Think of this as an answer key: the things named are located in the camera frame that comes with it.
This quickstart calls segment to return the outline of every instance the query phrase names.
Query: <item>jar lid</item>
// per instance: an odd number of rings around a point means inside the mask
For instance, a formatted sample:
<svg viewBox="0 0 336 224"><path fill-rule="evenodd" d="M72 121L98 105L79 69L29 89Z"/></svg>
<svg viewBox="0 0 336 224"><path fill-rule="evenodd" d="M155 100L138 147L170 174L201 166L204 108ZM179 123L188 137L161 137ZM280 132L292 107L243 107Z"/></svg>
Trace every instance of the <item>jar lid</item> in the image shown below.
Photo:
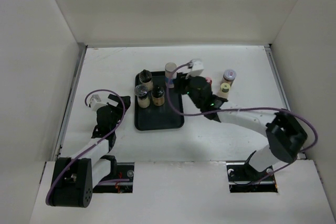
<svg viewBox="0 0 336 224"><path fill-rule="evenodd" d="M152 80L152 73L144 69L140 72L139 79L143 83L150 82Z"/></svg>
<svg viewBox="0 0 336 224"><path fill-rule="evenodd" d="M226 69L223 74L224 79L228 81L233 81L236 78L236 76L237 76L237 73L233 69Z"/></svg>

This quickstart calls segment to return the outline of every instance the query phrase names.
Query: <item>cylindrical container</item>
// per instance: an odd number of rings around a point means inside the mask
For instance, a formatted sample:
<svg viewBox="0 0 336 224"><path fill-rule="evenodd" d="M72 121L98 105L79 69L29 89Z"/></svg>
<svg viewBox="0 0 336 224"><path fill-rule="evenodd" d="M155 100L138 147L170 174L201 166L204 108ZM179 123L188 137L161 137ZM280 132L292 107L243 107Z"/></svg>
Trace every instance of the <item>cylindrical container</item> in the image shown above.
<svg viewBox="0 0 336 224"><path fill-rule="evenodd" d="M176 72L174 73L174 75L172 76L172 79L169 82L169 78L172 74L172 72L177 68L177 65L175 63L172 62L168 62L166 64L166 66L164 66L164 75L166 76L166 86L168 86L168 88L172 89L174 87L174 83L173 80L176 79Z"/></svg>
<svg viewBox="0 0 336 224"><path fill-rule="evenodd" d="M148 91L153 89L152 73L150 73L148 70L144 69L139 73L139 80L147 87Z"/></svg>
<svg viewBox="0 0 336 224"><path fill-rule="evenodd" d="M210 77L205 77L205 80L206 80L206 82L209 83L210 86L211 86L211 84L212 84L212 79L211 79Z"/></svg>
<svg viewBox="0 0 336 224"><path fill-rule="evenodd" d="M236 73L235 70L226 69L224 74L223 74L223 78L222 78L221 83L229 83L230 87L232 87L233 81L235 80L236 76L237 76L237 73Z"/></svg>
<svg viewBox="0 0 336 224"><path fill-rule="evenodd" d="M162 106L164 104L164 90L159 85L155 85L152 90L152 100L156 106Z"/></svg>
<svg viewBox="0 0 336 224"><path fill-rule="evenodd" d="M148 89L145 85L137 85L135 87L134 93L138 99L138 105L141 108L147 108L151 103L151 100L148 97Z"/></svg>
<svg viewBox="0 0 336 224"><path fill-rule="evenodd" d="M229 96L229 91L230 91L230 84L229 83L222 83L220 85L220 90L217 92L217 96L221 98L227 99Z"/></svg>

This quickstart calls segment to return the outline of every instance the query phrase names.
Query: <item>white table surface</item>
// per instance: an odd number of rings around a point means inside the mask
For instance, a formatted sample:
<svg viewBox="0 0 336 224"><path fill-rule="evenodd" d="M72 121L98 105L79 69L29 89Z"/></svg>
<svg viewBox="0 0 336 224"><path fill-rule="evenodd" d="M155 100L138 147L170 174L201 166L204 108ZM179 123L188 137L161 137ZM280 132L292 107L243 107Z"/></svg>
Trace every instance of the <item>white table surface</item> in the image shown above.
<svg viewBox="0 0 336 224"><path fill-rule="evenodd" d="M278 193L230 193L224 162L136 162L131 194L94 194L87 208L49 207L48 162L30 224L334 224L313 161L276 174Z"/></svg>
<svg viewBox="0 0 336 224"><path fill-rule="evenodd" d="M131 107L117 129L111 151L118 162L134 161L229 161L245 160L267 144L266 138L245 128L220 124L203 116L188 118L178 130L140 132L134 126L134 78L143 69L162 71L167 62L178 66L201 58L202 76L213 79L217 92L225 69L237 78L229 100L246 107L284 108L263 46L177 46L91 48L87 50L77 87L61 156L71 155L86 145L96 125L96 113L84 105L84 97L95 89L111 89L131 96ZM107 93L100 93L107 101ZM199 112L183 96L187 113Z"/></svg>

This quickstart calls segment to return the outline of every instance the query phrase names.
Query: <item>purple cable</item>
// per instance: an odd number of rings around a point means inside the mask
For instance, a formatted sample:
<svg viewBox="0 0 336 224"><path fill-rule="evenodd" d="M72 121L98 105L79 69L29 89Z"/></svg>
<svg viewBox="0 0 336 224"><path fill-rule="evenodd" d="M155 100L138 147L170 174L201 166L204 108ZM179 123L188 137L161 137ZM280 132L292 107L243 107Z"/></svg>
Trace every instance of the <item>purple cable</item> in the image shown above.
<svg viewBox="0 0 336 224"><path fill-rule="evenodd" d="M114 94L116 97L118 97L121 101L121 104L122 104L122 107L123 107L123 111L122 111L122 116L121 116L121 119L119 121L119 123L116 125L116 127L110 131L108 134L106 134L105 136L103 136L100 140L97 141L96 144L93 144L91 145L89 148L87 148L85 151L81 152L80 154L78 154L74 159L72 159L70 161L70 163L60 172L60 174L56 177L55 181L52 183L48 193L47 193L47 197L46 197L46 204L48 206L50 206L49 204L49 199L50 199L50 195L53 193L54 189L55 189L55 186L57 185L57 183L60 181L60 179L62 178L62 176L64 175L64 173L69 169L69 167L76 161L78 160L81 156L83 156L84 154L88 153L90 150L92 150L93 148L95 148L97 146L97 144L99 144L100 142L102 142L106 137L108 137L109 135L111 135L114 131L116 131L116 129L119 127L119 125L121 124L122 120L124 119L124 116L125 116L125 113L126 113L126 107L125 107L125 104L124 104L124 101L121 99L121 97L113 92L112 90L108 90L108 89L97 89L97 90L93 90L92 92L88 93L87 96L85 97L85 100L84 100L84 103L85 105L87 106L87 98L93 94L93 93L96 93L96 92L100 92L100 91L106 91L106 92L110 92L112 94Z"/></svg>
<svg viewBox="0 0 336 224"><path fill-rule="evenodd" d="M179 69L181 69L181 68L183 68L183 67L188 67L188 66L189 66L189 63L186 63L186 64L183 64L183 65L177 67L177 68L171 73L171 76L170 76L170 78L169 78L169 80L168 80L167 83L170 83L170 82L171 82L173 75L174 75ZM312 130L313 133L314 133L314 137L315 137L315 139L314 139L313 143L310 144L310 145L308 145L306 148L302 149L300 152L305 152L306 150L313 148L313 147L317 144L318 139L319 139L317 130L314 128L314 126L313 126L310 122L308 122L308 121L307 121L306 119L304 119L302 116L300 116L300 115L298 115L298 114L295 114L294 112L289 111L289 110L278 109L278 108L272 108L272 107L255 107L255 108L244 108L244 109L212 110L212 111L207 111L207 112L203 112L203 113L185 114L185 113L180 112L178 109L176 109L176 108L174 107L174 105L173 105L173 103L172 103L172 101L171 101L171 99L170 99L170 96L169 96L169 87L168 87L168 86L166 86L166 96L167 96L168 104L169 104L169 106L172 108L172 110L173 110L175 113L177 113L177 114L179 114L179 115L182 115L182 116L199 116L199 115L209 115L209 114L213 114L213 113L217 113L217 112L229 112L229 111L254 111L254 110L272 110L272 111L279 111L279 112L283 112L283 113L290 114L290 115L292 115L292 116L294 116L294 117L300 119L301 121L303 121L308 127L311 128L311 130ZM246 185L252 185L252 184L255 184L255 183L259 183L260 181L262 181L262 180L264 180L265 178L269 177L270 175L273 175L274 173L276 173L276 172L278 172L278 171L280 171L280 170L286 168L287 166L289 166L289 165L292 164L292 163L286 164L286 165L284 165L283 167L280 167L279 169L276 169L275 171L273 171L273 173L268 174L268 175L266 175L265 177L261 178L260 180L258 180L258 181L256 181L256 182L250 182L250 183L248 183L248 184L246 184Z"/></svg>
<svg viewBox="0 0 336 224"><path fill-rule="evenodd" d="M116 179L101 181L97 184L97 186L101 186L102 184L106 184L106 183L118 183L118 182L128 182L128 181L130 181L128 178L116 178Z"/></svg>

